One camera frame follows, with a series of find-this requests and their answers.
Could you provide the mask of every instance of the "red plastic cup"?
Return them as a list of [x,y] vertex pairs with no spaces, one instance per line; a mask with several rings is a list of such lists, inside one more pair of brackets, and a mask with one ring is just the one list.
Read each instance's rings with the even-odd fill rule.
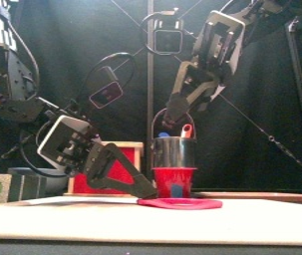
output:
[[197,168],[155,167],[152,170],[156,187],[156,197],[190,198],[191,177]]

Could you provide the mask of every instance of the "table surface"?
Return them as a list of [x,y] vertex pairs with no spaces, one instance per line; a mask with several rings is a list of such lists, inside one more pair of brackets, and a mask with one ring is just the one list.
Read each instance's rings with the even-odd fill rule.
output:
[[218,199],[171,210],[132,197],[59,196],[0,204],[0,239],[302,246],[302,204]]

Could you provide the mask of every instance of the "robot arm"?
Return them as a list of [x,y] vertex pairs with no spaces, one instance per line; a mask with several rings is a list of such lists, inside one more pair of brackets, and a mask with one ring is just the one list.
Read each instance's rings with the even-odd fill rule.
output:
[[[139,198],[155,197],[156,192],[151,183],[116,145],[112,143],[102,145],[91,120],[71,108],[61,109],[37,97],[37,67],[33,77],[19,60],[15,31],[9,26],[11,17],[4,2],[0,2],[0,119],[20,124],[35,133],[39,133],[48,124],[49,130],[37,153],[64,174],[73,176],[83,173],[88,185],[94,188],[115,188]],[[132,184],[108,178],[116,160],[130,173]]]
[[289,0],[253,0],[239,12],[225,14],[237,2],[241,1],[229,1],[221,11],[211,11],[193,47],[191,60],[182,62],[178,68],[162,121],[166,128],[172,128],[194,107],[205,110],[237,70],[242,48],[293,18]]

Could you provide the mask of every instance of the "metal cup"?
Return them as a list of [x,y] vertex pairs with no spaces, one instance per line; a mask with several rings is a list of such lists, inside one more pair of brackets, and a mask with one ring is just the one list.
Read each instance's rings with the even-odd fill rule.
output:
[[194,167],[195,139],[179,136],[152,140],[152,167]]

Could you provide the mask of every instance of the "black curtain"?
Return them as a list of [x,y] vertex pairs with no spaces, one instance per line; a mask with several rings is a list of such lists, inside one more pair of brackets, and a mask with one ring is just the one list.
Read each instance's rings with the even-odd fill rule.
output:
[[[184,29],[193,33],[184,36],[179,55],[154,56],[155,113],[164,108],[179,62],[190,60],[194,36],[209,12],[226,2],[152,1],[155,11],[178,7]],[[147,4],[144,0],[25,0],[17,27],[40,66],[40,97],[60,107],[79,94],[86,75],[106,56],[115,52],[136,54],[138,73],[124,89],[124,96],[102,110],[87,105],[87,115],[98,125],[103,140],[142,141],[146,146],[150,145],[148,65],[147,51],[139,40],[139,23],[148,13]],[[302,31],[300,33],[302,61]],[[28,64],[23,49],[20,56]],[[130,72],[128,63],[118,68],[122,81]],[[95,90],[95,78],[91,83]],[[273,135],[302,161],[302,112],[283,25],[243,49],[234,78],[222,94],[249,119],[222,97],[215,98],[205,112],[191,113],[198,168],[193,187],[302,189],[301,165],[267,139],[267,134]],[[0,152],[15,143],[1,136]],[[12,164],[20,166],[8,160],[1,168]]]

